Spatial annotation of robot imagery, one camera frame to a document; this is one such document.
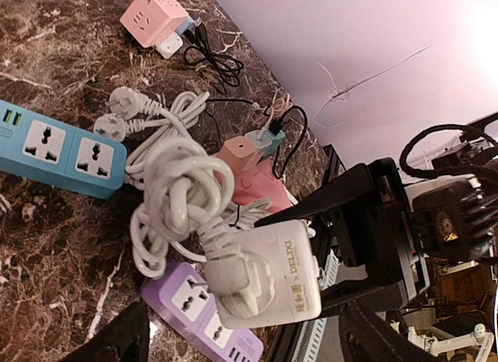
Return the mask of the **light blue charger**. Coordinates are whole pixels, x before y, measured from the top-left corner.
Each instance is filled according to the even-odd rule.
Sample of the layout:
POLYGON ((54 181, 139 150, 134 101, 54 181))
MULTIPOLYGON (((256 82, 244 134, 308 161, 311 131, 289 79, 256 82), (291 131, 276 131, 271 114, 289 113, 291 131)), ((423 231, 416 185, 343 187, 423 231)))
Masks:
POLYGON ((178 35, 178 36, 183 36, 184 33, 188 30, 190 30, 193 26, 195 25, 195 21, 190 17, 188 16, 183 22, 182 24, 175 30, 175 33, 178 35))

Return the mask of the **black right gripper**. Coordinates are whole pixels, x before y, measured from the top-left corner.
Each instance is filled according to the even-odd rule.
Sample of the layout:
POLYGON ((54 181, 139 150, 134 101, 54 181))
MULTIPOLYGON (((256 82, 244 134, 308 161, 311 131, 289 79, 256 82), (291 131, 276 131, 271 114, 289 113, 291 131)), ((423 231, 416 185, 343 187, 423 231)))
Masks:
POLYGON ((357 164, 254 226, 305 220, 336 207, 340 283, 320 292, 317 318, 339 315, 355 300, 375 313, 398 310, 428 289, 426 260, 415 243, 408 198, 392 159, 357 164), (365 277, 358 280, 361 272, 365 277))

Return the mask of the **white round power plug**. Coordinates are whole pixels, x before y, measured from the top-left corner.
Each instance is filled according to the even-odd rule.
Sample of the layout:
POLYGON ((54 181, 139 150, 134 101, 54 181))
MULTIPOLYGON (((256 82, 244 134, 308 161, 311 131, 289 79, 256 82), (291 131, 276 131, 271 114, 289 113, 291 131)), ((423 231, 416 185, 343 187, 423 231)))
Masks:
POLYGON ((205 280, 226 328, 285 325, 321 313, 319 267, 302 220, 236 230, 215 219, 198 234, 205 280))

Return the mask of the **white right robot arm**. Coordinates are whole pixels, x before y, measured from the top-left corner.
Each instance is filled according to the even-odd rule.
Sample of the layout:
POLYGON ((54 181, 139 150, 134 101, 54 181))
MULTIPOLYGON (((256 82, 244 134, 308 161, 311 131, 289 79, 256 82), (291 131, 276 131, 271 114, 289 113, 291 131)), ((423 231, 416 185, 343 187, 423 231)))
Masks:
POLYGON ((497 165, 447 163, 412 167, 418 142, 451 125, 434 125, 409 141, 398 160, 359 163, 297 205, 267 216, 259 226, 310 218, 330 222, 318 238, 334 236, 349 268, 366 278, 321 292, 321 316, 338 315, 351 302, 374 312, 403 308, 430 284, 426 257, 495 265, 489 255, 497 226, 497 165))

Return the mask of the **white square adapter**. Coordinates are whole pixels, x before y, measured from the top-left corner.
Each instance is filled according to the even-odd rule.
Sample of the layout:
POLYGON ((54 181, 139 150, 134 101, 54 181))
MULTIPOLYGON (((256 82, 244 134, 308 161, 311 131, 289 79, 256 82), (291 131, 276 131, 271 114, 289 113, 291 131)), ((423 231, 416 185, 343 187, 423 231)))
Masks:
POLYGON ((164 59, 170 59, 177 51, 179 51, 184 42, 182 38, 173 32, 166 40, 155 46, 157 53, 164 59))

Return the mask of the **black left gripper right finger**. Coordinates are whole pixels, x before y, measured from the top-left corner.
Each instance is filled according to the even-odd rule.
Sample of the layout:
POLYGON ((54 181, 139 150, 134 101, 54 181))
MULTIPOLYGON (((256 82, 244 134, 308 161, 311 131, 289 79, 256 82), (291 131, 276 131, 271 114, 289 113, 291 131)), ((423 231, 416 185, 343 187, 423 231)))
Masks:
POLYGON ((356 301, 342 307, 338 330, 344 361, 438 361, 356 301))

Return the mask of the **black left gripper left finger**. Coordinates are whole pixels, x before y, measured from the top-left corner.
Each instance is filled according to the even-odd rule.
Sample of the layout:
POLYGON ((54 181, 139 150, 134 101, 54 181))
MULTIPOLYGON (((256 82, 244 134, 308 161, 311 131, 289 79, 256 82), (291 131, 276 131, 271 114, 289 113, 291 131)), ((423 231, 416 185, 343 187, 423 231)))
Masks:
POLYGON ((84 361, 147 361, 149 319, 145 304, 136 301, 89 341, 84 361))

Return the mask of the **pink cube socket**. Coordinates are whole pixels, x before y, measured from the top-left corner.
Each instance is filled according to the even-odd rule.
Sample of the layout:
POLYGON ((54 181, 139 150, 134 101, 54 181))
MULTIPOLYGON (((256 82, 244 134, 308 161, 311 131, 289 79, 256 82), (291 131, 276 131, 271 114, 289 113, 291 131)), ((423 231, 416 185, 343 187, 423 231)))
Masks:
POLYGON ((162 43, 188 18, 177 0, 134 0, 120 23, 143 47, 162 43))

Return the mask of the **teal charger cube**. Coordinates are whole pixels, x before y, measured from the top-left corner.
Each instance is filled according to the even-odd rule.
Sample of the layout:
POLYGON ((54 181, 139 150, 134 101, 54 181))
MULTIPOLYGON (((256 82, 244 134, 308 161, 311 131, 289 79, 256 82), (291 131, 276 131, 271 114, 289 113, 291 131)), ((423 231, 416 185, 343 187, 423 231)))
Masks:
POLYGON ((267 131, 265 133, 265 137, 269 139, 271 143, 266 148, 266 151, 263 154, 264 158, 271 156, 279 148, 286 135, 282 130, 280 130, 277 134, 274 134, 271 131, 267 131))

